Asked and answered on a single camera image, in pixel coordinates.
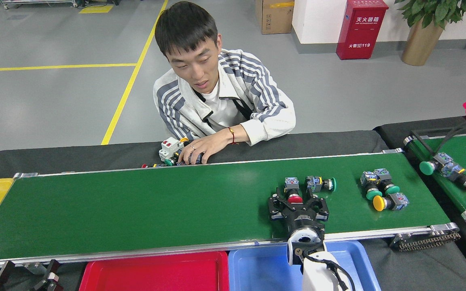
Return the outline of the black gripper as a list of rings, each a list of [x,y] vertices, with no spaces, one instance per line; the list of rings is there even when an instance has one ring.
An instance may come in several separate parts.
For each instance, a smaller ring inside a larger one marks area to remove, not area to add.
[[[268,198],[271,220],[285,219],[290,239],[324,239],[325,226],[316,220],[327,221],[330,211],[326,200],[313,193],[305,195],[304,210],[296,208],[279,194]]]

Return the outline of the person's left hand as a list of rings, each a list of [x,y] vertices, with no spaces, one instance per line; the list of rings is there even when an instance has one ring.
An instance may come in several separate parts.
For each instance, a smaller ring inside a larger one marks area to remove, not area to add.
[[[197,158],[201,156],[200,162],[206,164],[210,156],[224,149],[233,142],[234,135],[228,129],[223,129],[215,134],[192,141],[183,147],[178,162],[185,164],[197,164]]]

